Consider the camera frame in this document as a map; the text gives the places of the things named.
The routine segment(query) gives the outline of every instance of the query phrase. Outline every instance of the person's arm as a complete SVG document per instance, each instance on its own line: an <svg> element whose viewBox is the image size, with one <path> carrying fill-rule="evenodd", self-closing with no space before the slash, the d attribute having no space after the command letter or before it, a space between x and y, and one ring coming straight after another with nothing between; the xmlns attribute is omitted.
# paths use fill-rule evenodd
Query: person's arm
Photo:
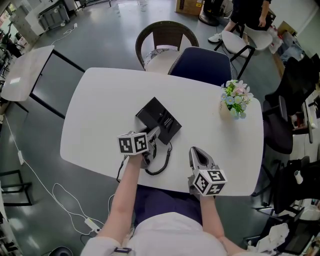
<svg viewBox="0 0 320 256"><path fill-rule="evenodd" d="M224 227L218 215L214 197L200 196L200 205L203 231L217 238L222 243L228 256L246 252L225 237Z"/></svg>
<svg viewBox="0 0 320 256"><path fill-rule="evenodd" d="M266 17L269 12L270 1L264 0L262 3L262 12L259 18L259 27L264 28L266 26Z"/></svg>
<svg viewBox="0 0 320 256"><path fill-rule="evenodd" d="M7 37L9 37L9 35L10 35L11 25L12 25L12 22L9 24L9 30L8 30L8 33L6 33L6 34L5 34Z"/></svg>
<svg viewBox="0 0 320 256"><path fill-rule="evenodd" d="M108 237L122 244L131 228L142 154L130 156L116 189L110 216L97 237Z"/></svg>

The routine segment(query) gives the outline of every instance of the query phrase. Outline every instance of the navy skirt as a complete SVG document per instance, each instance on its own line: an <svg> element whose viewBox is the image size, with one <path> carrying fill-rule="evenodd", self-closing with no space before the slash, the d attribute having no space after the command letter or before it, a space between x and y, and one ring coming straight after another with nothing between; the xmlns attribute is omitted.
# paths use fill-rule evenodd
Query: navy skirt
<svg viewBox="0 0 320 256"><path fill-rule="evenodd" d="M138 185L134 203L135 227L148 218L172 212L202 225L200 202L193 195Z"/></svg>

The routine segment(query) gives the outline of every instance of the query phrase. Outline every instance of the desk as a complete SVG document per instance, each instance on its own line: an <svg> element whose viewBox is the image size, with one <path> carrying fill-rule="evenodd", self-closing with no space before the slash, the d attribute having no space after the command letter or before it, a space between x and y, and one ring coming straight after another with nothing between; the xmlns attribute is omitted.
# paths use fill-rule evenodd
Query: desk
<svg viewBox="0 0 320 256"><path fill-rule="evenodd" d="M135 117L156 97L182 125L172 138L173 150L165 171L140 172L141 185L189 193L192 175L189 150L199 147L225 171L228 183L220 195L248 196L258 180L263 155L260 103L252 99L246 119L222 121L218 106L221 88L177 76L115 68L90 68L81 78L64 120L60 154L75 165L115 178L123 155L117 135L139 131ZM168 146L157 140L157 156L149 170L165 163Z"/></svg>
<svg viewBox="0 0 320 256"><path fill-rule="evenodd" d="M54 45L50 45L34 49L16 59L5 79L1 97L11 102L24 102L30 96L36 102L64 119L65 116L63 114L33 94L36 83L52 54L82 72L85 72L85 70L54 50L54 47Z"/></svg>

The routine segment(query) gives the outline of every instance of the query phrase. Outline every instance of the office chair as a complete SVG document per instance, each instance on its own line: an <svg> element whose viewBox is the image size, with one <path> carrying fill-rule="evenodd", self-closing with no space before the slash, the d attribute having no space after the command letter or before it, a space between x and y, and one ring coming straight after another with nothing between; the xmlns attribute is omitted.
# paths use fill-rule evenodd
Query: office chair
<svg viewBox="0 0 320 256"><path fill-rule="evenodd" d="M302 111L302 105L316 89L319 73L314 62L305 56L301 61L291 57L287 61L284 74L277 90L265 96L265 100L272 108L278 105L278 96L285 99L287 114L292 116ZM309 134L310 143L313 142L312 127L307 115L307 127L295 129L292 134Z"/></svg>
<svg viewBox="0 0 320 256"><path fill-rule="evenodd" d="M188 47L170 68L168 75L221 86L233 79L227 55L209 49Z"/></svg>
<svg viewBox="0 0 320 256"><path fill-rule="evenodd" d="M312 127L308 113L307 127L295 130L293 130L294 127L288 122L288 117L285 117L285 115L294 115L301 111L302 104L306 104L305 100L315 90L318 80L317 66L311 59L307 56L301 61L289 58L279 87L275 92L266 95L263 102L264 143L273 150L282 154L291 154L294 134L309 134L309 142L313 143ZM272 181L273 176L270 171L264 165L261 167L269 180ZM251 196L257 197L269 188L271 188L271 184L259 192L254 192Z"/></svg>
<svg viewBox="0 0 320 256"><path fill-rule="evenodd" d="M222 31L222 41L214 50L218 50L218 48L224 44L227 51L231 54L234 54L234 56L231 58L231 62L239 56L245 58L245 63L237 77L237 79L240 79L251 57L264 51L269 45L271 45L273 39L272 36L266 31L254 30L246 25L242 25L240 36L238 36L233 33L233 31L237 28L239 28L239 23L237 23L230 32L225 30ZM243 33L246 33L248 37L252 39L255 47L246 44L246 42L242 39Z"/></svg>
<svg viewBox="0 0 320 256"><path fill-rule="evenodd" d="M295 171L300 171L303 177L301 184L297 183ZM309 156L305 156L302 159L288 161L287 166L279 162L275 176L270 179L268 187L271 188L268 203L264 203L265 207L256 210L271 209L269 206L272 199L275 214L284 210L293 211L290 206L296 200L320 199L320 160L310 163Z"/></svg>

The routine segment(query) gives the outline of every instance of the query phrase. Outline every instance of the navy blue chair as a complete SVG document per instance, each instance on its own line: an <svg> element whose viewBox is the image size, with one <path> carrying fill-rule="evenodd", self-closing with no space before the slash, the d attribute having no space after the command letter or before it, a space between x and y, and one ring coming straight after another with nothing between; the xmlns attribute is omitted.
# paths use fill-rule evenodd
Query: navy blue chair
<svg viewBox="0 0 320 256"><path fill-rule="evenodd" d="M221 86L233 79L227 55L199 47L186 48L173 63L168 75Z"/></svg>

